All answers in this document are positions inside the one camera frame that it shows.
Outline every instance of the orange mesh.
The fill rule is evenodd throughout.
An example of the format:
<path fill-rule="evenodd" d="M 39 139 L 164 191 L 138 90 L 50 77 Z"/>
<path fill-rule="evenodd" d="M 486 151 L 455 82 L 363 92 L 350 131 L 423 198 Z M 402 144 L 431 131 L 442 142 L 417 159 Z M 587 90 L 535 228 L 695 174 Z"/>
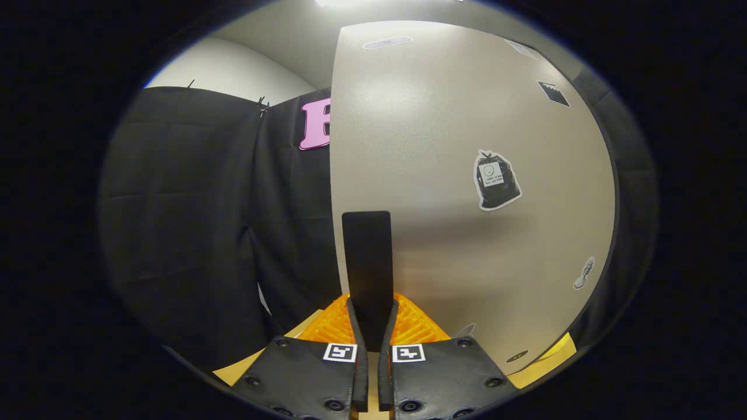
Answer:
<path fill-rule="evenodd" d="M 394 298 L 400 307 L 397 310 L 394 330 L 391 332 L 390 345 L 414 345 L 451 338 L 410 299 L 399 293 L 395 293 Z"/>
<path fill-rule="evenodd" d="M 347 313 L 348 297 L 350 294 L 338 297 L 297 338 L 310 342 L 354 345 L 356 338 Z"/>

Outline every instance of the sticker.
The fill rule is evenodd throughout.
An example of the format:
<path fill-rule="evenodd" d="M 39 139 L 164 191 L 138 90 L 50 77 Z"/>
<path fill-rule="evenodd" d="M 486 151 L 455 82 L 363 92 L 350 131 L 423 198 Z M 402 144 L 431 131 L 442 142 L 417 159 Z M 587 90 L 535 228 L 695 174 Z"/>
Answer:
<path fill-rule="evenodd" d="M 574 289 L 578 290 L 586 284 L 586 281 L 588 280 L 587 277 L 589 276 L 589 272 L 591 272 L 592 268 L 594 268 L 594 257 L 590 256 L 589 261 L 586 262 L 586 264 L 583 266 L 583 270 L 581 270 L 581 275 L 573 283 Z"/>
<path fill-rule="evenodd" d="M 391 361 L 394 363 L 425 362 L 423 345 L 391 346 Z"/>
<path fill-rule="evenodd" d="M 310 102 L 301 109 L 306 113 L 306 125 L 301 150 L 315 149 L 329 144 L 329 106 L 332 98 Z"/>
<path fill-rule="evenodd" d="M 358 345 L 329 343 L 326 352 L 324 352 L 324 359 L 330 362 L 355 363 L 357 353 Z"/>
<path fill-rule="evenodd" d="M 459 337 L 466 337 L 470 336 L 472 337 L 472 333 L 474 332 L 474 328 L 477 326 L 477 324 L 469 324 L 467 327 L 462 328 L 459 330 L 459 332 L 456 334 L 456 338 Z"/>
<path fill-rule="evenodd" d="M 532 53 L 531 53 L 531 52 L 529 52 L 529 50 L 527 50 L 526 48 L 524 48 L 524 46 L 523 46 L 523 45 L 521 45 L 521 44 L 519 44 L 519 43 L 515 43 L 515 42 L 513 42 L 513 41 L 509 41 L 509 40 L 506 40 L 506 42 L 508 42 L 508 44 L 509 44 L 510 46 L 514 47 L 514 49 L 515 49 L 515 50 L 516 50 L 516 51 L 517 51 L 517 52 L 518 52 L 519 54 L 523 54 L 523 55 L 526 55 L 527 57 L 531 57 L 531 58 L 534 58 L 535 60 L 537 59 L 537 57 L 533 56 L 533 55 L 532 55 Z"/>
<path fill-rule="evenodd" d="M 562 95 L 562 92 L 560 89 L 558 89 L 556 84 L 547 83 L 546 81 L 537 81 L 539 83 L 539 86 L 542 87 L 542 90 L 545 92 L 545 95 L 548 96 L 548 98 L 552 102 L 557 102 L 561 105 L 565 105 L 567 107 L 571 107 L 568 104 L 568 101 L 565 100 L 565 96 Z"/>
<path fill-rule="evenodd" d="M 511 162 L 496 152 L 478 150 L 472 176 L 482 210 L 497 210 L 521 197 Z"/>
<path fill-rule="evenodd" d="M 517 354 L 516 356 L 512 356 L 510 359 L 506 361 L 506 363 L 511 363 L 519 360 L 520 358 L 524 357 L 525 354 L 529 353 L 529 350 L 524 350 L 521 353 Z"/>
<path fill-rule="evenodd" d="M 259 283 L 257 283 L 257 290 L 259 290 L 259 303 L 261 303 L 262 306 L 264 306 L 268 314 L 272 315 L 273 313 L 270 312 L 270 307 L 267 306 L 267 302 L 264 300 L 264 295 L 262 294 L 262 287 L 259 285 Z"/>
<path fill-rule="evenodd" d="M 411 41 L 412 41 L 411 37 L 387 38 L 385 40 L 373 41 L 373 42 L 367 43 L 363 45 L 363 49 L 379 49 L 379 48 L 384 48 L 385 46 L 404 44 L 404 43 L 408 43 Z"/>

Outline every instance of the spoon sticker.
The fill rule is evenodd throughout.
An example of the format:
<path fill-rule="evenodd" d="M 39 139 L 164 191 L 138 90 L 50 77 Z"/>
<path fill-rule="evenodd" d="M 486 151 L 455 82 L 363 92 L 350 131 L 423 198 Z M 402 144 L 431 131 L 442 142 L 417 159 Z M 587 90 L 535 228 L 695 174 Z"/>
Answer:
<path fill-rule="evenodd" d="M 581 271 L 581 275 L 576 279 L 576 282 L 573 283 L 573 289 L 578 290 L 583 287 L 583 285 L 586 284 L 586 281 L 588 280 L 589 272 L 594 268 L 594 257 L 590 256 L 589 261 L 586 262 L 586 265 L 583 266 L 583 270 Z"/>

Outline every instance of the black curtain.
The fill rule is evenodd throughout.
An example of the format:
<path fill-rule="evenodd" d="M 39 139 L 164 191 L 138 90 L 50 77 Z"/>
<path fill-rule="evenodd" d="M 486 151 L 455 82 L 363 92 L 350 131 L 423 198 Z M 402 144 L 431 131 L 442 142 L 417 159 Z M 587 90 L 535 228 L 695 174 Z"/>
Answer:
<path fill-rule="evenodd" d="M 570 331 L 576 347 L 583 348 L 607 333 L 648 271 L 659 229 L 659 190 L 643 131 L 619 95 L 588 67 L 572 84 L 602 130 L 616 167 L 618 190 L 618 224 L 606 276 Z"/>
<path fill-rule="evenodd" d="M 301 150 L 305 104 L 331 89 L 272 105 L 262 117 L 252 176 L 252 225 L 242 242 L 273 319 L 287 331 L 340 296 L 332 230 L 329 147 Z"/>
<path fill-rule="evenodd" d="M 142 90 L 109 145 L 99 231 L 111 286 L 164 344 L 207 371 L 264 347 L 251 249 L 255 102 Z"/>

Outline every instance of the pink letter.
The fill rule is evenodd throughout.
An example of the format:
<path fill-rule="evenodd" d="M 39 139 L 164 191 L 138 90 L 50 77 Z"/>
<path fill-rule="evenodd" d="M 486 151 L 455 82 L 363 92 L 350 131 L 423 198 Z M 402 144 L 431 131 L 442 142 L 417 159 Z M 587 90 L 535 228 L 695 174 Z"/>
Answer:
<path fill-rule="evenodd" d="M 324 125 L 329 124 L 329 114 L 324 113 L 324 108 L 330 104 L 331 99 L 310 102 L 301 108 L 306 112 L 306 133 L 301 141 L 301 150 L 329 144 L 329 135 L 324 134 Z"/>

